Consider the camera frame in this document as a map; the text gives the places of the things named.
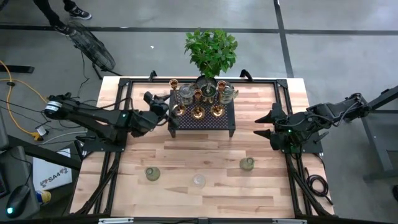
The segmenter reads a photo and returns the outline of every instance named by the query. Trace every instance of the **small glass bottle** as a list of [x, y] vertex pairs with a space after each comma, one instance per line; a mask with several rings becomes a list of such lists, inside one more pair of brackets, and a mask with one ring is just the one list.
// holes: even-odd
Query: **small glass bottle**
[[238, 94], [239, 94], [239, 91], [235, 90], [234, 86], [231, 83], [226, 82], [226, 86], [225, 86], [224, 90], [220, 92], [220, 103], [224, 104], [224, 105], [228, 104], [233, 99], [235, 99]]
[[180, 87], [178, 93], [181, 96], [181, 103], [185, 106], [191, 105], [193, 103], [193, 93], [195, 88], [191, 84], [184, 84]]

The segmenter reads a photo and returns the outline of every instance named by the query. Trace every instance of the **floor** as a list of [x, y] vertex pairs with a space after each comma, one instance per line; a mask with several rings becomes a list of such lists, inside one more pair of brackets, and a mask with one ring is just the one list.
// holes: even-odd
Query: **floor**
[[[222, 27], [239, 42], [237, 62], [222, 76], [238, 76], [245, 68], [254, 77], [304, 78], [311, 105], [336, 103], [356, 92], [369, 101], [397, 85], [398, 2], [395, 0], [279, 0], [275, 4], [273, 0], [76, 2], [92, 13], [92, 20], [84, 21], [84, 25], [100, 30], [93, 32], [94, 35], [113, 55], [117, 63], [115, 71], [124, 75], [149, 75], [152, 70], [160, 76], [198, 74], [195, 66], [189, 64], [188, 55], [183, 54], [184, 32], [196, 27]], [[69, 20], [60, 0], [50, 3], [61, 19]], [[6, 30], [10, 25], [28, 26], [21, 28], [31, 30]], [[76, 95], [85, 80], [85, 69], [90, 80], [83, 86], [80, 98], [95, 100], [101, 81], [88, 59], [83, 68], [81, 54], [72, 43], [54, 31], [40, 30], [43, 26], [48, 26], [47, 21], [32, 1], [11, 1], [0, 12], [0, 59], [9, 65], [35, 67], [33, 74], [14, 74], [14, 78], [29, 83], [44, 96], [68, 91]], [[127, 28], [112, 32], [101, 27]], [[5, 100], [8, 88], [5, 83], [1, 85], [0, 99]], [[11, 101], [35, 110], [44, 108], [40, 98], [23, 85], [14, 88]], [[392, 102], [389, 106], [398, 105]], [[15, 106], [12, 110], [43, 121], [38, 113]], [[33, 142], [13, 125], [6, 112], [2, 110], [7, 132]], [[16, 117], [29, 130], [38, 125]], [[49, 125], [60, 128], [54, 121]], [[82, 129], [53, 129], [49, 137], [72, 131]], [[329, 132], [322, 145], [336, 214], [344, 218], [398, 222], [398, 202], [391, 194], [398, 179], [371, 184], [362, 180], [364, 174], [378, 171], [381, 166], [361, 121]], [[73, 135], [59, 140], [69, 139]], [[59, 210], [63, 210], [67, 201], [66, 198], [59, 203]]]

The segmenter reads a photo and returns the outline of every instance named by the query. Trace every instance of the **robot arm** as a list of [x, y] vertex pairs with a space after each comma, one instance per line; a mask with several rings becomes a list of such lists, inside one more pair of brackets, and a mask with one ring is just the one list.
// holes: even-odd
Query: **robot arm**
[[131, 110], [104, 110], [109, 106], [98, 108], [80, 103], [71, 98], [70, 93], [67, 93], [50, 96], [44, 113], [48, 118], [69, 120], [88, 128], [106, 143], [118, 144], [121, 140], [120, 132], [130, 132], [135, 138], [141, 137], [152, 131], [164, 119], [166, 121], [160, 125], [170, 122], [172, 125], [178, 126], [178, 121], [174, 119], [174, 116], [167, 115], [169, 106], [164, 101], [169, 97], [170, 95], [153, 97], [147, 91], [144, 101], [149, 105], [149, 111], [139, 111], [134, 108]]
[[274, 103], [268, 115], [256, 120], [256, 123], [273, 124], [274, 131], [268, 129], [254, 133], [270, 139], [273, 150], [297, 152], [297, 148], [302, 147], [313, 133], [332, 126], [337, 127], [343, 120], [349, 122], [366, 116], [370, 110], [370, 106], [360, 93], [352, 94], [337, 104], [322, 103], [292, 115], [286, 115], [281, 105]]

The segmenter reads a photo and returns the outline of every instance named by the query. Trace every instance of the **black mesh tray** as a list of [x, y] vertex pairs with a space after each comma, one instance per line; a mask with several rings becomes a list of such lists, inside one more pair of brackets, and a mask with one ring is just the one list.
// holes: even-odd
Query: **black mesh tray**
[[[177, 102], [175, 101], [174, 91], [170, 91], [170, 109], [172, 109]], [[181, 102], [180, 95], [177, 90], [178, 102]], [[177, 128], [172, 128], [169, 125], [169, 131], [178, 130], [235, 130], [235, 112], [234, 112], [234, 101], [228, 103], [227, 105], [221, 105], [226, 110], [223, 116], [214, 117], [210, 110], [213, 105], [218, 104], [218, 93], [215, 96], [213, 103], [205, 103], [202, 100], [199, 102], [200, 106], [205, 109], [205, 117], [203, 119], [194, 119], [191, 115], [192, 109], [196, 106], [196, 101], [193, 99], [191, 105], [186, 106], [187, 110], [184, 115], [177, 117], [180, 121], [180, 126]]]

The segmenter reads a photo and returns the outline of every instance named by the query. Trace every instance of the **wooden table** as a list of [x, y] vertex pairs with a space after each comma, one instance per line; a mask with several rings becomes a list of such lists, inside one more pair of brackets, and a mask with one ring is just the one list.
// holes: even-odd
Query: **wooden table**
[[[119, 79], [104, 77], [98, 106], [114, 103]], [[288, 78], [287, 82], [293, 112], [305, 110], [308, 100], [303, 79]], [[179, 131], [173, 139], [167, 125], [141, 138], [129, 136], [119, 166], [113, 217], [294, 216], [285, 157], [280, 151], [273, 151], [267, 139], [253, 134], [254, 130], [272, 128], [269, 124], [256, 124], [254, 120], [271, 109], [275, 102], [274, 89], [269, 84], [235, 84], [235, 88], [239, 96], [234, 102], [236, 131], [233, 138], [229, 138], [227, 131]], [[142, 100], [146, 91], [166, 95], [170, 87], [168, 83], [134, 84], [135, 109], [149, 109]], [[239, 168], [239, 161], [247, 156], [256, 162], [251, 172]], [[71, 212], [81, 208], [98, 186], [103, 157], [103, 152], [96, 152], [83, 161]], [[323, 166], [315, 156], [303, 155], [303, 163], [311, 174], [325, 177]], [[159, 180], [146, 179], [144, 169], [148, 166], [159, 167]], [[193, 184], [196, 174], [205, 176], [203, 188]], [[300, 208], [305, 212], [302, 191], [297, 193]], [[107, 195], [108, 188], [104, 191], [102, 209]], [[318, 199], [333, 213], [333, 207], [325, 198]]]

